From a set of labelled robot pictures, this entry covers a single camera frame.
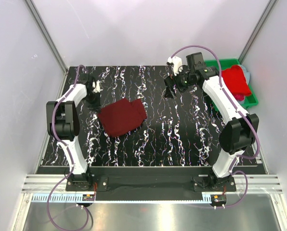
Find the dark red t shirt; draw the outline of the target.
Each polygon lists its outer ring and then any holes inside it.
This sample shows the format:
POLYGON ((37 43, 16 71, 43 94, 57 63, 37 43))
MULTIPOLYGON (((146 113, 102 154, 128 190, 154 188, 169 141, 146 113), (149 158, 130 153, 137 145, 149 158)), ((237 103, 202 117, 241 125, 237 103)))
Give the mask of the dark red t shirt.
POLYGON ((119 137, 137 129, 147 114, 140 99, 132 102, 123 98, 101 109, 98 118, 109 137, 119 137))

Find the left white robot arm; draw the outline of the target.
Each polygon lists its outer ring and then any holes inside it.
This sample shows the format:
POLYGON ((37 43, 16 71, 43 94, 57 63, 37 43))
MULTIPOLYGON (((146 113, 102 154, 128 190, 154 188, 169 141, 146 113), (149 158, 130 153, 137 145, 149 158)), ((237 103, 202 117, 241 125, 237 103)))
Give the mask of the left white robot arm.
POLYGON ((79 144, 80 122, 77 106, 85 101, 88 108, 100 112, 100 81, 92 74, 80 75, 82 80, 72 84, 60 98, 46 103, 47 132, 63 149, 70 167, 69 184, 87 191, 93 186, 88 163, 79 144))

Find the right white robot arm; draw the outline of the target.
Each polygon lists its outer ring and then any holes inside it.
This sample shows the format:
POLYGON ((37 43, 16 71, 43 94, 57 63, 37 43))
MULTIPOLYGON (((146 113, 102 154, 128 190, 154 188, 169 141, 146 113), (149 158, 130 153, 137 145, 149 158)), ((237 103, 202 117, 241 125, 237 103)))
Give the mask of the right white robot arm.
POLYGON ((237 102, 215 67, 188 69, 180 64, 173 68, 173 74, 168 75, 164 82, 166 92, 171 98, 176 95, 175 89, 183 93, 189 86, 198 85, 219 109, 225 122, 225 127, 219 136, 221 150, 206 181, 212 190, 220 190, 234 174, 234 165, 242 158, 250 159, 250 156, 245 155, 244 152, 253 143, 259 141, 258 116, 249 114, 237 102))

